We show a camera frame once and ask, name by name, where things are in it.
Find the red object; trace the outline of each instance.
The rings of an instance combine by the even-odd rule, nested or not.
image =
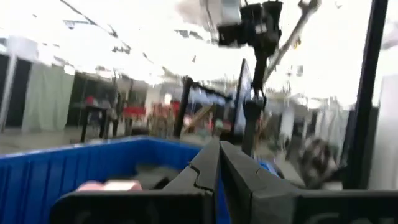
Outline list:
[[[173,108],[174,116],[177,116],[178,110],[180,109],[180,102],[179,101],[171,101],[171,107]]]
[[[91,105],[94,104],[94,96],[87,96],[86,103]]]
[[[145,116],[146,109],[139,106],[128,106],[123,110],[125,116],[136,115],[136,116]]]

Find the gray curtain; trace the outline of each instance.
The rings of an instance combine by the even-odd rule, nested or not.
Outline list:
[[[315,136],[338,148],[337,163],[340,162],[345,140],[349,111],[343,110],[336,103],[323,106],[317,114]]]
[[[22,131],[63,130],[68,118],[73,75],[62,67],[34,64],[26,91]]]

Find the black metal frame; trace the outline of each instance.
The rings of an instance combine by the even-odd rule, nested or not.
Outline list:
[[[369,173],[370,170],[370,167],[365,165],[369,164],[369,161],[365,160],[371,159],[365,156],[367,154],[366,149],[372,147],[365,146],[387,6],[388,0],[372,0],[354,115],[353,138],[350,142],[347,169],[343,180],[344,189],[365,189],[367,187],[361,183],[364,182],[364,175]]]
[[[242,65],[241,65],[241,71],[239,73],[239,78],[238,78],[238,85],[236,87],[236,98],[234,101],[233,122],[231,124],[231,130],[229,132],[230,135],[234,134],[235,124],[236,124],[236,120],[238,118],[237,113],[239,111],[239,98],[241,96],[242,79],[243,79],[243,73],[244,73],[244,66],[246,63],[247,63],[246,59],[243,59]],[[183,128],[183,119],[184,119],[185,113],[187,112],[189,93],[190,93],[191,87],[201,88],[202,90],[205,90],[206,92],[212,92],[212,94],[215,94],[215,95],[218,95],[218,96],[228,99],[228,97],[225,96],[224,94],[218,93],[217,91],[209,89],[205,86],[201,86],[199,83],[195,83],[192,80],[192,78],[186,77],[183,82],[183,90],[182,90],[182,96],[181,96],[181,101],[180,101],[180,108],[178,109],[177,117],[174,122],[173,136],[175,138],[180,138],[180,136],[181,136],[181,130]]]
[[[93,106],[93,105],[84,105],[83,106],[83,129],[81,130],[81,136],[80,136],[80,143],[84,143],[86,140],[86,132],[87,132],[87,126],[88,126],[88,115],[90,112],[93,111],[100,111],[101,112],[101,123],[100,123],[100,129],[99,129],[99,138],[103,138],[105,132],[108,130],[106,129],[107,125],[107,114],[106,111],[108,108],[102,108],[100,106]]]

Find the blue plastic crate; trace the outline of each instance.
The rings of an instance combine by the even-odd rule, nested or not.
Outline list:
[[[183,169],[199,150],[178,142],[134,138],[0,157],[0,223],[46,224],[55,201],[88,180],[134,175],[139,163]],[[222,183],[218,192],[218,223],[227,224]]]

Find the gray floor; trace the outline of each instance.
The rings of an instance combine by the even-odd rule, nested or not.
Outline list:
[[[38,149],[50,149],[69,145],[80,139],[80,128],[65,128],[64,131],[21,133],[19,129],[6,129],[0,134],[0,154],[12,154]]]
[[[93,135],[94,130],[88,128],[88,136]],[[65,128],[64,131],[21,133],[18,129],[7,129],[0,134],[0,154],[21,153],[38,149],[53,149],[59,146],[66,146],[71,142],[78,142],[81,128]],[[181,141],[204,145],[211,139],[211,136],[199,137],[196,135],[183,136]],[[256,151],[259,157],[270,157],[273,153],[268,150],[265,144],[261,144]],[[275,163],[282,170],[286,179],[301,182],[301,178],[293,166],[284,160],[284,155],[275,157]]]

